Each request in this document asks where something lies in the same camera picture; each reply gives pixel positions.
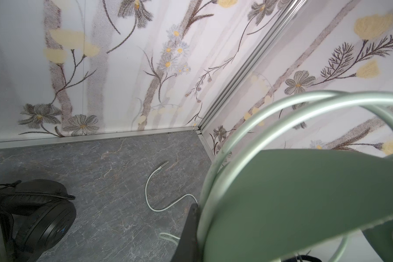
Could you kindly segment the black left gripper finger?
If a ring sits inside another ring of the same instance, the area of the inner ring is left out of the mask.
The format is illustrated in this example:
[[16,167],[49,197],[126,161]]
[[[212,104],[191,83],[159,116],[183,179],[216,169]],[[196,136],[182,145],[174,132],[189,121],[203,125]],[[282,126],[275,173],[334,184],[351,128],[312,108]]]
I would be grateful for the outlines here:
[[179,240],[179,244],[171,262],[198,262],[199,247],[197,228],[199,223],[199,207],[192,204]]

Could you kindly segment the black blue headphones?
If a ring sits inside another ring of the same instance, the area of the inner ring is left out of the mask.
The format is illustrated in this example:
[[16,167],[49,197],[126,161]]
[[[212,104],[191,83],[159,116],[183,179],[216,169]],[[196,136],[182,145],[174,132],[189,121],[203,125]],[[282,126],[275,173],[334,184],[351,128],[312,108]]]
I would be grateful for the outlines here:
[[0,184],[0,226],[6,260],[35,262],[66,235],[76,219],[75,196],[56,181]]

